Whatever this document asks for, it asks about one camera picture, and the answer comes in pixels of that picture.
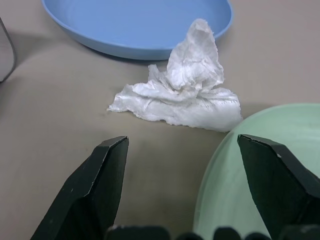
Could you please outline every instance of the blue bowl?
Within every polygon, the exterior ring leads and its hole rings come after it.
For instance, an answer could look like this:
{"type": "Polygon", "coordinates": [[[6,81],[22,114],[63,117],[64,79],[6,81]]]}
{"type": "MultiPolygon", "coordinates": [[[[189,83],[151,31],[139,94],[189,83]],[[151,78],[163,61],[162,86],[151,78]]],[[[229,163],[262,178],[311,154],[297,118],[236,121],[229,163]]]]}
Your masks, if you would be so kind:
{"type": "Polygon", "coordinates": [[[167,60],[195,19],[205,19],[216,39],[233,19],[228,0],[42,0],[42,4],[74,40],[137,60],[167,60]]]}

